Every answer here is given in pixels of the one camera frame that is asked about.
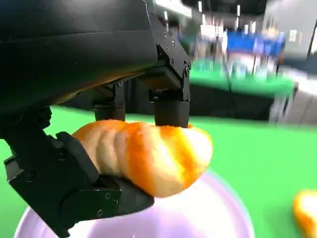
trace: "floor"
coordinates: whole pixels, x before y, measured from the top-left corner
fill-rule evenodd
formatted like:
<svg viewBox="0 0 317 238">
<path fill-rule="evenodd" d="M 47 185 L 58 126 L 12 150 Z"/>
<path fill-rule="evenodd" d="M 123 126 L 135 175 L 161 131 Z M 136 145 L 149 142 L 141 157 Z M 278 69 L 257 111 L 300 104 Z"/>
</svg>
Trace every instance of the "floor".
<svg viewBox="0 0 317 238">
<path fill-rule="evenodd" d="M 317 76 L 311 76 L 290 68 L 284 68 L 283 71 L 299 83 L 299 91 L 294 97 L 283 122 L 317 125 Z"/>
</svg>

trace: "orange glazed bread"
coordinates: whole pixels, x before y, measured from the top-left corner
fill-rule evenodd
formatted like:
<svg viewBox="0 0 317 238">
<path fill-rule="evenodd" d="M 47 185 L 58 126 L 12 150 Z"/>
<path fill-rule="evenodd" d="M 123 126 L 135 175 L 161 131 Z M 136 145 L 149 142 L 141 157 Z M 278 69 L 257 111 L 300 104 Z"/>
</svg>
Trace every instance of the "orange glazed bread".
<svg viewBox="0 0 317 238">
<path fill-rule="evenodd" d="M 102 120 L 73 134 L 100 174 L 125 177 L 146 193 L 168 197 L 187 189 L 207 169 L 210 136 L 195 127 Z"/>
<path fill-rule="evenodd" d="M 317 191 L 301 191 L 293 202 L 295 220 L 307 238 L 317 238 Z"/>
</svg>

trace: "green tablecloth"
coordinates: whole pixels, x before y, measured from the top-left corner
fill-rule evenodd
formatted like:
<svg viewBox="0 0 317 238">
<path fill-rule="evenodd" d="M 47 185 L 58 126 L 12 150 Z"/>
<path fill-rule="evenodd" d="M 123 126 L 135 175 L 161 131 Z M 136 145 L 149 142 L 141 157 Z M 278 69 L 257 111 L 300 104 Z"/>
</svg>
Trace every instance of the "green tablecloth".
<svg viewBox="0 0 317 238">
<path fill-rule="evenodd" d="M 216 87 L 229 90 L 229 82 L 221 73 L 219 64 L 212 67 L 211 60 L 194 61 L 190 71 L 191 84 Z M 270 97 L 290 97 L 294 91 L 295 82 L 283 76 L 269 75 L 266 81 L 256 79 L 253 74 L 247 74 L 245 79 L 230 78 L 233 92 L 265 95 Z"/>
<path fill-rule="evenodd" d="M 141 116 L 127 119 L 152 120 Z M 46 132 L 72 133 L 93 120 L 91 113 L 53 108 L 52 125 Z M 214 155 L 210 169 L 240 195 L 257 238 L 300 237 L 291 204 L 299 190 L 317 189 L 317 130 L 211 118 L 191 118 L 191 123 L 211 134 Z M 0 140 L 0 157 L 8 156 L 9 148 Z M 0 168 L 0 237 L 11 238 L 26 204 L 6 183 L 4 166 Z"/>
</svg>

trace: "wall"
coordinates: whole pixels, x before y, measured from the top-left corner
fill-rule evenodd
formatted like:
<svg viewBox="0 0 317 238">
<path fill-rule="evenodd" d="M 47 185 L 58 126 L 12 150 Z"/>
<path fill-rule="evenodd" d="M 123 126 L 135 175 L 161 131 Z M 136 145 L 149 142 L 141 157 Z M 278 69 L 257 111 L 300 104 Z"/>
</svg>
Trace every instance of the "wall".
<svg viewBox="0 0 317 238">
<path fill-rule="evenodd" d="M 264 23 L 271 17 L 281 32 L 302 32 L 301 42 L 287 43 L 285 56 L 305 59 L 317 20 L 317 0 L 273 0 L 267 3 Z"/>
<path fill-rule="evenodd" d="M 308 56 L 306 60 L 285 58 L 283 65 L 317 75 L 317 55 Z"/>
</svg>

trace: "ceiling light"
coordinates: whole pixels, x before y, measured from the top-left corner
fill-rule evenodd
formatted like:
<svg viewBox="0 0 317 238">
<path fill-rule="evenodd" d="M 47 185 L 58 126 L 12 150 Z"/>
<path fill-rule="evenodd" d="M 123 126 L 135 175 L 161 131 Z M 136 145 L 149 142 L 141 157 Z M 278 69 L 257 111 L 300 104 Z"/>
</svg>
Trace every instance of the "ceiling light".
<svg viewBox="0 0 317 238">
<path fill-rule="evenodd" d="M 252 33 L 256 32 L 256 26 L 257 26 L 257 22 L 256 21 L 252 22 L 252 24 L 251 24 L 251 32 Z"/>
<path fill-rule="evenodd" d="M 164 11 L 164 18 L 165 18 L 165 21 L 168 21 L 167 11 Z"/>
<path fill-rule="evenodd" d="M 244 25 L 244 34 L 248 34 L 249 33 L 249 25 Z"/>
<path fill-rule="evenodd" d="M 240 16 L 240 5 L 237 5 L 237 16 Z"/>
<path fill-rule="evenodd" d="M 203 17 L 203 25 L 205 25 L 206 24 L 206 16 L 205 16 L 205 14 L 203 14 L 202 17 Z"/>
<path fill-rule="evenodd" d="M 177 12 L 189 18 L 192 18 L 192 9 L 181 4 L 177 0 L 155 0 L 155 3 L 168 10 Z"/>
<path fill-rule="evenodd" d="M 198 10 L 199 12 L 203 11 L 202 1 L 198 1 Z"/>
<path fill-rule="evenodd" d="M 296 34 L 297 34 L 297 30 L 291 30 L 289 32 L 289 42 L 295 42 L 296 41 Z"/>
</svg>

